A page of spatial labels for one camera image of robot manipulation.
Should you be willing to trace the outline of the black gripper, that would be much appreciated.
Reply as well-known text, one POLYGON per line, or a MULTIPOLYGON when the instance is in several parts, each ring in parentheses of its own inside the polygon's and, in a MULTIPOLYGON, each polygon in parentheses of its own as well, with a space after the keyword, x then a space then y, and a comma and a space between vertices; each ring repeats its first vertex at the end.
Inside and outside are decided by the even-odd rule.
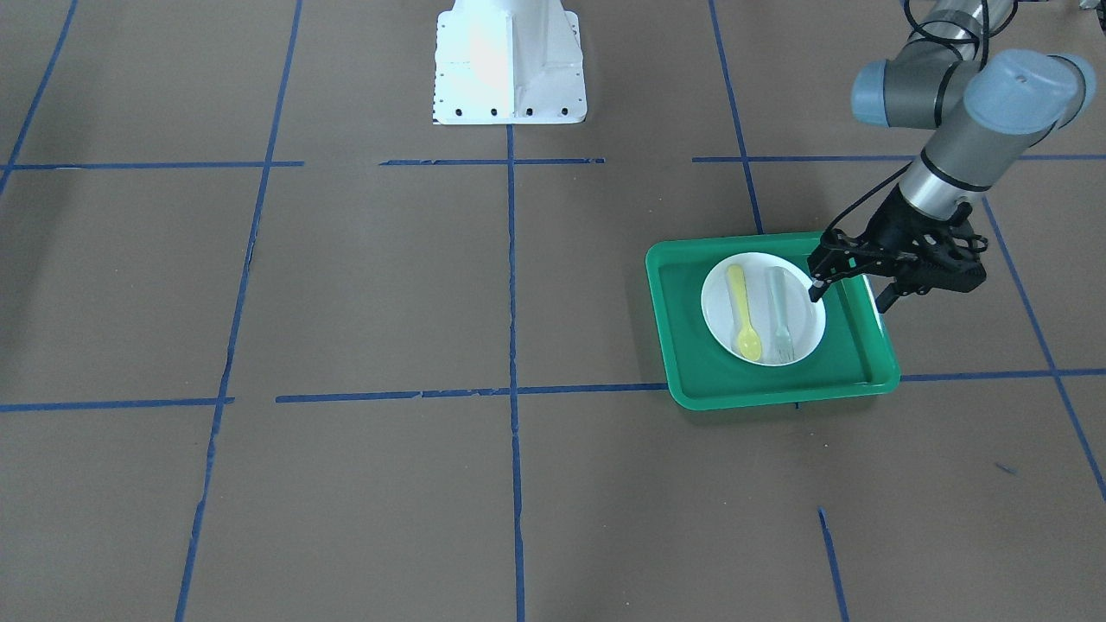
POLYGON ((812 284, 810 302, 818 303, 830 286, 862 273, 895 278, 874 298, 878 314, 885 314, 897 300, 908 296, 908 287, 897 278, 917 273, 945 273, 950 263, 945 256, 949 226, 947 220, 920 212, 895 188, 874 212, 864 232, 864 249, 874 255, 868 265, 852 251, 818 245, 807 258, 812 284))

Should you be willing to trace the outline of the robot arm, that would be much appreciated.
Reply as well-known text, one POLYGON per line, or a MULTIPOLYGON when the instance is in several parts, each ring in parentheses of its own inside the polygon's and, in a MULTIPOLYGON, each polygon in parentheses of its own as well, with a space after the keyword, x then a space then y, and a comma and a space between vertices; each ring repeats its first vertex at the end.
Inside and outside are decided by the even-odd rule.
POLYGON ((862 68, 852 86, 854 118, 886 129, 928 129, 924 149, 884 186, 889 195, 864 232, 827 225, 808 255, 814 302, 854 276, 884 276, 886 312, 906 296, 968 294, 987 278, 988 240, 975 234, 975 204, 1012 165, 1091 106, 1089 61, 1027 48, 992 51, 1015 1, 937 1, 925 15, 901 4, 907 42, 862 68))

